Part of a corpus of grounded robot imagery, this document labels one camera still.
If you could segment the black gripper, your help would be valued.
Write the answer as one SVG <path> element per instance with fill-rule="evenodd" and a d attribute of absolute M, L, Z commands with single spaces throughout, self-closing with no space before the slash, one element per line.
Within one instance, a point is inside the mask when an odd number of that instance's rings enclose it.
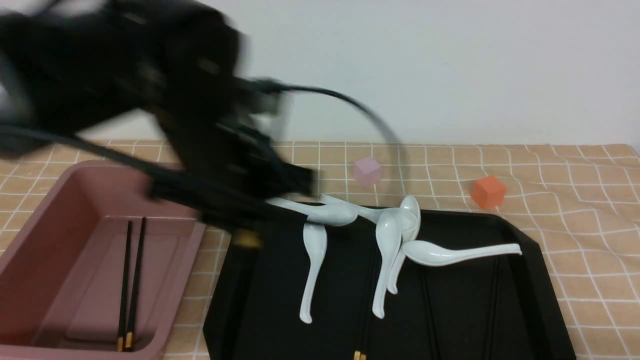
<path fill-rule="evenodd" d="M 278 115 L 290 89 L 273 79 L 233 75 L 170 79 L 156 118 L 181 167 L 162 177 L 182 173 L 185 180 L 254 199 L 260 218 L 276 214 L 268 199 L 316 196 L 317 171 L 281 157 L 255 121 L 257 115 Z"/>

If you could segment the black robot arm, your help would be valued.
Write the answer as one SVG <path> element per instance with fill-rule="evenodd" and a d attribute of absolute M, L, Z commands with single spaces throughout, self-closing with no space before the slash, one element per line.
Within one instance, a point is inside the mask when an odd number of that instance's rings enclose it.
<path fill-rule="evenodd" d="M 269 218 L 265 201 L 315 195 L 317 173 L 284 161 L 250 116 L 268 91 L 237 76 L 244 36 L 196 0 L 108 0 L 80 14 L 1 16 L 1 158 L 54 144 L 146 173 L 149 196 L 209 219 Z M 180 167 L 78 134 L 133 110 L 153 114 Z"/>

